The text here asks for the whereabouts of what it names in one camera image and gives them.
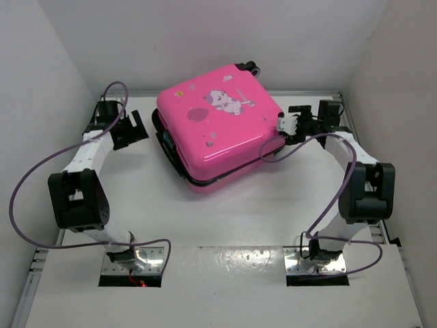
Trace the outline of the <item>pink suitcase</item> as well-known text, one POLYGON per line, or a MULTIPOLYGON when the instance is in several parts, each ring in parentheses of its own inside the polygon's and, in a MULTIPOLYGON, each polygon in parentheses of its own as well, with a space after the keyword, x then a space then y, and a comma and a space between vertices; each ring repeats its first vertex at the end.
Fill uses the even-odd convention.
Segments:
POLYGON ((210 193, 279 152, 280 106, 257 80, 254 61, 230 64, 162 91, 152 123, 176 172, 210 193))

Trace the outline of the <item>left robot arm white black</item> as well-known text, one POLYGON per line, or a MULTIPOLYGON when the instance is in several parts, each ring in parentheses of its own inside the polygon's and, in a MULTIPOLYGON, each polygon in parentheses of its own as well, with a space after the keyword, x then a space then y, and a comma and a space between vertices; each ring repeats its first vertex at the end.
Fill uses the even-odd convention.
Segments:
POLYGON ((102 243, 112 263, 139 273, 147 266, 146 255, 133 245, 133 233, 110 219, 109 201, 98 178, 112 151, 148 137, 139 112, 127 115, 121 108, 118 100, 97 103, 83 133, 85 145, 62 172, 49 176, 48 189, 59 228, 102 243))

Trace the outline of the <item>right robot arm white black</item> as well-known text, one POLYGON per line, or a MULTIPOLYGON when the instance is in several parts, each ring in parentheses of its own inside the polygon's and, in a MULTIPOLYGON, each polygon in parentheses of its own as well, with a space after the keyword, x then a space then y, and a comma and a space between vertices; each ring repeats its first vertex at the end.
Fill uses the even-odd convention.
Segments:
POLYGON ((337 214, 327 226, 317 230, 313 223, 301 236, 309 241, 308 250, 300 257, 315 264, 329 263, 343 253, 348 243, 366 226, 388 219, 393 212, 395 167, 369 155, 354 138, 352 131, 341 125, 342 104, 321 100, 318 113, 311 106, 288 108, 278 123, 287 145, 301 147, 316 140, 344 170, 344 178, 329 206, 338 206, 337 214))

